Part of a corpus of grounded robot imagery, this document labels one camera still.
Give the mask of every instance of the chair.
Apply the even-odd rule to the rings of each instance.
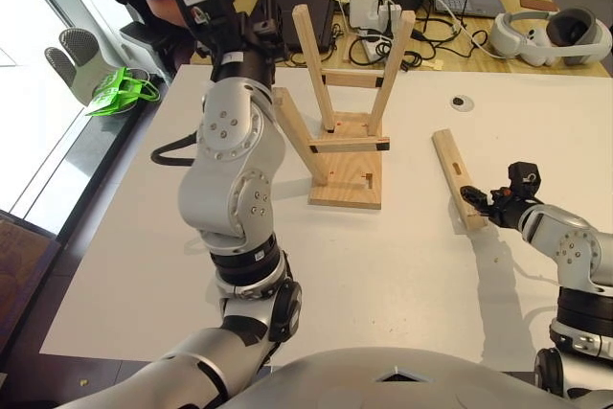
[[[62,31],[59,43],[72,61],[55,47],[47,48],[45,57],[73,95],[81,104],[87,106],[92,100],[94,89],[117,68],[106,62],[98,40],[85,29],[70,28]]]
[[[186,40],[193,40],[190,32],[155,16],[145,0],[116,1],[125,5],[134,19],[120,29],[121,36],[145,48],[155,64],[171,80],[176,74],[173,61],[175,48]]]

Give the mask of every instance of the table surface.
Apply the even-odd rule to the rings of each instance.
[[[257,0],[236,0],[235,7],[237,11],[251,11],[255,6]],[[505,9],[507,11],[521,11],[525,10],[519,6],[519,0],[501,0]],[[448,18],[448,16],[436,15],[433,17],[443,17]],[[342,18],[340,15],[335,17],[335,22],[339,24],[343,24]],[[467,24],[467,29],[473,33],[478,30],[486,30],[489,32],[491,29],[491,24],[493,22],[492,19],[486,18],[475,18],[475,17],[467,17],[465,19]],[[530,28],[530,22],[520,21],[515,23],[514,26],[517,29],[522,31],[527,31]],[[418,22],[418,28],[421,30],[422,25]],[[445,25],[437,24],[434,22],[428,23],[428,36],[430,37],[447,37],[449,36],[449,29]],[[324,63],[324,67],[327,68],[359,68],[354,64],[351,64],[347,59],[347,47],[353,42],[354,35],[347,36],[345,34],[344,37],[341,37],[338,41],[338,50],[334,52],[334,55],[331,59]],[[454,50],[457,50],[461,53],[467,53],[470,49],[468,38],[465,34],[459,35],[453,42],[451,42],[450,47]],[[356,56],[360,59],[364,59],[363,51],[360,47],[356,48]],[[431,49],[429,45],[423,42],[417,42],[416,40],[409,40],[407,45],[407,50],[417,51],[421,53],[423,56],[430,56]],[[609,77],[609,74],[599,63],[591,63],[584,64],[581,66],[566,66],[563,64],[561,60],[555,66],[541,66],[541,67],[532,67],[530,64],[527,64],[521,59],[495,59],[493,57],[489,57],[483,52],[479,50],[475,50],[472,57],[470,59],[466,59],[463,57],[458,57],[450,52],[446,51],[438,51],[437,59],[440,59],[443,62],[443,69],[445,71],[480,71],[480,72],[512,72],[512,73],[522,73],[522,74],[565,74],[565,75],[575,75],[575,76],[590,76],[590,77]],[[202,63],[210,63],[210,61],[206,59],[202,59],[198,55],[194,55],[192,58],[192,64],[202,64]],[[382,69],[382,64],[377,64],[374,68]],[[427,67],[422,65],[420,70],[432,70],[431,67]]]
[[[220,322],[214,267],[183,222],[186,172],[150,152],[192,132],[208,66],[183,66],[79,266],[42,352],[151,360]],[[312,132],[320,117],[306,69],[278,69]],[[470,112],[452,108],[468,95]],[[366,111],[368,89],[331,89],[337,110]],[[297,335],[273,364],[323,350],[426,349],[529,371],[550,347],[556,266],[512,230],[467,235],[432,133],[454,133],[474,184],[508,185],[507,167],[535,162],[539,198],[613,228],[613,82],[487,73],[400,74],[383,134],[382,210],[307,205],[310,176],[286,142],[272,197],[275,231],[304,291]],[[192,151],[182,152],[189,155]]]

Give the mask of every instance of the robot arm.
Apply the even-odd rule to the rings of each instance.
[[[462,187],[463,199],[491,222],[518,230],[523,240],[557,265],[557,316],[550,325],[556,347],[535,361],[536,384],[565,398],[613,382],[613,235],[585,219],[534,197],[540,186],[534,164],[509,166],[511,185],[488,197]]]
[[[194,36],[215,53],[179,209],[211,253],[223,322],[68,408],[217,407],[247,387],[298,328],[301,288],[277,244],[270,199],[284,158],[272,112],[274,63],[284,52],[274,0],[256,25],[236,13],[233,0],[176,1]]]
[[[462,187],[462,197],[494,224],[518,230],[523,240],[554,260],[562,287],[613,297],[613,235],[536,199],[540,186],[536,165],[510,165],[509,179],[509,187],[491,191],[491,205],[474,187]]]

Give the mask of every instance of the black cable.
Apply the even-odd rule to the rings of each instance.
[[[464,15],[465,15],[465,10],[466,10],[466,4],[467,4],[468,0],[464,1],[464,6],[462,8],[462,12],[460,13],[460,24],[462,24],[463,27],[466,27],[466,24],[464,22]],[[426,10],[426,17],[425,18],[416,18],[419,21],[424,21],[424,30],[425,30],[425,25],[427,25],[428,21],[437,21],[437,22],[441,22],[443,24],[446,24],[447,26],[454,28],[455,25],[453,25],[451,22],[446,21],[444,19],[441,18],[430,18],[429,17],[429,13],[431,12],[432,9],[432,3],[430,3],[430,8]],[[457,31],[453,31],[452,35],[450,35],[449,37],[445,38],[445,39],[433,39],[433,38],[428,38],[425,35],[421,34],[421,38],[417,37],[417,40],[419,41],[424,41],[426,43],[428,43],[432,49],[432,56],[431,57],[422,57],[422,59],[424,60],[429,60],[429,59],[434,59],[434,57],[436,57],[436,53],[438,50],[446,50],[447,52],[451,52],[459,57],[465,57],[465,58],[470,58],[472,57],[472,53],[474,52],[475,48],[479,48],[472,40],[470,41],[470,50],[468,51],[467,54],[463,54],[460,53],[456,50],[453,50],[451,48],[448,47],[444,47],[443,44],[445,43],[449,43],[453,40],[455,40],[455,38],[460,35],[462,31],[461,30],[457,30]],[[487,41],[488,41],[488,32],[481,29],[479,31],[474,32],[471,37],[474,38],[477,34],[483,34],[485,36],[484,40],[482,42],[478,42],[480,46],[483,46]]]
[[[151,153],[151,161],[153,163],[157,163],[158,165],[164,165],[167,167],[190,167],[193,164],[192,158],[165,157],[162,154],[173,150],[178,150],[180,148],[186,148],[187,146],[195,144],[195,133],[196,132],[187,135],[185,138],[181,138],[177,141],[157,148]]]
[[[475,31],[474,33],[472,33],[471,36],[474,38],[475,35],[477,35],[477,34],[483,34],[485,36],[483,42],[479,43],[479,45],[483,47],[486,44],[486,42],[488,41],[488,32],[483,30],[483,29],[480,29],[479,31]],[[475,45],[475,43],[473,41],[470,41],[470,45],[471,45],[470,51],[468,52],[467,55],[463,55],[462,53],[457,52],[457,51],[452,50],[451,48],[447,48],[447,47],[436,46],[435,48],[437,50],[446,50],[447,52],[454,53],[454,54],[458,55],[459,57],[472,57],[472,52],[474,52],[475,49],[479,48],[479,47],[477,45]]]
[[[381,35],[381,38],[384,40],[384,42],[387,41],[388,44],[390,44],[390,46],[391,46],[392,40],[390,38],[384,37],[383,34]],[[359,42],[361,42],[363,40],[368,40],[368,38],[366,38],[366,37],[357,37],[352,42],[352,44],[349,47],[349,61],[351,61],[353,64],[355,64],[356,66],[370,66],[372,64],[377,64],[378,62],[382,61],[383,59],[385,59],[387,57],[387,54],[382,55],[378,51],[379,47],[382,45],[382,43],[384,43],[384,42],[382,42],[382,43],[377,44],[377,46],[375,47],[376,53],[379,55],[379,57],[377,59],[374,59],[372,61],[358,61],[358,60],[356,60],[353,57],[353,55],[352,55],[353,47],[355,46],[356,43],[359,43]]]

